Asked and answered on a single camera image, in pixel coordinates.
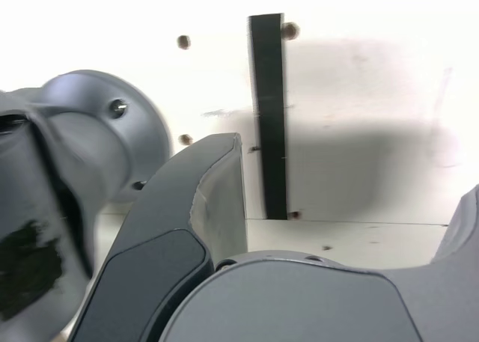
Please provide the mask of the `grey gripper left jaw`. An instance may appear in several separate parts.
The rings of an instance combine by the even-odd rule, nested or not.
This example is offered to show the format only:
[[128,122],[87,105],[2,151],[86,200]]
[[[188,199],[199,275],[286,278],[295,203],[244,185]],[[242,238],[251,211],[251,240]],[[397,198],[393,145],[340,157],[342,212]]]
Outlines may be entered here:
[[216,265],[247,250],[241,138],[209,135],[169,159],[141,190],[70,339],[159,340]]

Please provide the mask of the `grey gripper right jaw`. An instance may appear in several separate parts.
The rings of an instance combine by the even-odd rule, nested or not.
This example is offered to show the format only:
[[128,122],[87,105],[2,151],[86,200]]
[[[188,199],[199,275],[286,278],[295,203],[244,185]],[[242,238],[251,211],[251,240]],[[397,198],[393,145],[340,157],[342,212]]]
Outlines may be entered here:
[[354,269],[300,255],[245,258],[200,284],[162,341],[476,341],[478,191],[423,266]]

